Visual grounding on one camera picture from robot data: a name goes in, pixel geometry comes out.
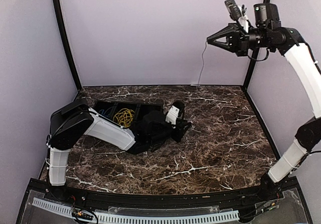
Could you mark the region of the black three-compartment bin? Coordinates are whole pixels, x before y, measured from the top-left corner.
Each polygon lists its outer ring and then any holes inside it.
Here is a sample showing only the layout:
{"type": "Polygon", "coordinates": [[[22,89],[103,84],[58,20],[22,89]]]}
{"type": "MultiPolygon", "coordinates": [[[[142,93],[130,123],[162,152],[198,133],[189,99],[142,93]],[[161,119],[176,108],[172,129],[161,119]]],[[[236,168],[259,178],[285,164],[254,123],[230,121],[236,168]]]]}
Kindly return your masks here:
{"type": "Polygon", "coordinates": [[[161,104],[97,101],[93,107],[103,117],[129,128],[151,111],[163,111],[161,104]]]}

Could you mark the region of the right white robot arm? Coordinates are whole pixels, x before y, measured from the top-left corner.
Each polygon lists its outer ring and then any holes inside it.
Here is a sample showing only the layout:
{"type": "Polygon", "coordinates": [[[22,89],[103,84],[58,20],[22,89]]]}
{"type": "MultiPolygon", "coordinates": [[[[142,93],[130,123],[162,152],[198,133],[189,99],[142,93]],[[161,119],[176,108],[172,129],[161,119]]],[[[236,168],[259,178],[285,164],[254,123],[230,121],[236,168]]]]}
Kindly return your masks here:
{"type": "Polygon", "coordinates": [[[225,6],[232,22],[208,36],[207,43],[238,57],[248,56],[249,50],[262,48],[268,54],[279,52],[292,68],[312,110],[312,118],[297,129],[288,149],[260,178],[256,197],[266,201],[276,197],[289,174],[316,153],[314,148],[320,144],[320,68],[301,33],[295,28],[282,26],[277,5],[255,4],[254,25],[250,23],[244,5],[226,0],[225,6]]]}

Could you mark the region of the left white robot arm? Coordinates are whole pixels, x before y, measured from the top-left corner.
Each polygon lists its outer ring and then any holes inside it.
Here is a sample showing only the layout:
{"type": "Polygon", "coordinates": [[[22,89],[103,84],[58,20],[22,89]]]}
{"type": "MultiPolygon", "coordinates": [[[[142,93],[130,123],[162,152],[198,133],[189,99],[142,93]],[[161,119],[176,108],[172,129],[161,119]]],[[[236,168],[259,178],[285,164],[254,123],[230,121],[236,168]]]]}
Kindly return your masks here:
{"type": "Polygon", "coordinates": [[[185,105],[174,101],[167,112],[160,104],[97,101],[90,107],[78,99],[55,111],[50,117],[46,145],[51,194],[60,202],[71,197],[65,187],[68,156],[82,136],[91,136],[131,154],[157,149],[167,139],[179,143],[191,123],[185,118],[185,105]]]}

